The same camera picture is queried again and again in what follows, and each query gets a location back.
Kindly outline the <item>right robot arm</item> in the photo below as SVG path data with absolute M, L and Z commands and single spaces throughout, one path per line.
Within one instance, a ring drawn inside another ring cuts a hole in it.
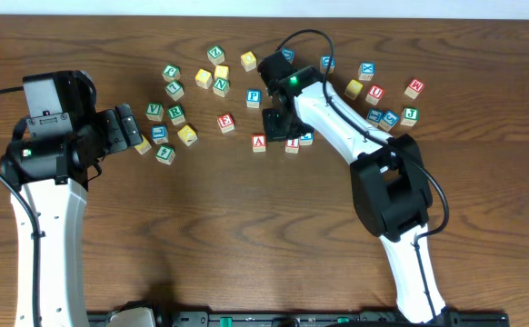
M 415 140 L 394 138 L 369 124 L 331 93 L 321 73 L 308 66 L 259 64 L 273 107 L 263 111 L 268 141 L 287 143 L 317 131 L 350 167 L 354 209 L 380 239 L 390 264 L 399 312 L 426 323 L 445 307 L 428 253 L 432 192 L 440 187 L 425 169 Z

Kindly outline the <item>blue 2 block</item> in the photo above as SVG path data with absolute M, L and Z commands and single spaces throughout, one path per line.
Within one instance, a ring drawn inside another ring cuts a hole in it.
M 313 133 L 307 133 L 305 135 L 302 135 L 299 139 L 299 143 L 301 146 L 307 146 L 311 145 L 314 141 L 314 134 Z

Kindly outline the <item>red I block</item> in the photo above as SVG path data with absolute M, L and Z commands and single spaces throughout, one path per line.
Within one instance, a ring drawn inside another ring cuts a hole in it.
M 290 154 L 297 154 L 300 149 L 299 139 L 288 139 L 285 142 L 285 151 Z

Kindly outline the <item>red A block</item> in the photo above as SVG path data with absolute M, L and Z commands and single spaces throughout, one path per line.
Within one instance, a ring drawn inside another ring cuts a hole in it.
M 254 153 L 266 151 L 266 136 L 264 134 L 254 134 L 252 136 L 252 149 Z

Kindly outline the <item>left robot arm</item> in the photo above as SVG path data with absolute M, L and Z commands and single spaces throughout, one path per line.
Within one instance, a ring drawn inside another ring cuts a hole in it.
M 105 326 L 85 307 L 82 231 L 88 170 L 141 144 L 128 104 L 22 118 L 1 159 L 17 227 L 17 326 Z

